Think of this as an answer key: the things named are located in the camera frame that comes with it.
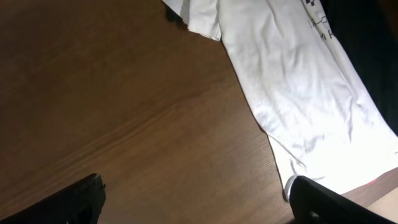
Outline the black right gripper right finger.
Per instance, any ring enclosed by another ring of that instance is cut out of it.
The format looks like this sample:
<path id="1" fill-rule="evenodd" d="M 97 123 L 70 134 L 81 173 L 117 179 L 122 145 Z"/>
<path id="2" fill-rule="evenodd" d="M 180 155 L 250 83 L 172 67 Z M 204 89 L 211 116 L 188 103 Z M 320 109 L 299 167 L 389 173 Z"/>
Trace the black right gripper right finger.
<path id="1" fill-rule="evenodd" d="M 291 223 L 394 224 L 303 175 L 289 178 L 285 192 L 294 216 Z"/>

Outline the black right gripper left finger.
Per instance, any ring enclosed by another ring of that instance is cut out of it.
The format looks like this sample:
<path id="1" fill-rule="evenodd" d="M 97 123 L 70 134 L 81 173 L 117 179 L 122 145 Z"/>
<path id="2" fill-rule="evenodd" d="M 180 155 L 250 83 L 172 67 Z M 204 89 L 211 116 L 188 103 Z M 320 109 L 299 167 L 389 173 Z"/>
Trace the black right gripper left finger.
<path id="1" fill-rule="evenodd" d="M 1 220 L 1 224 L 97 224 L 105 200 L 102 178 L 93 173 Z"/>

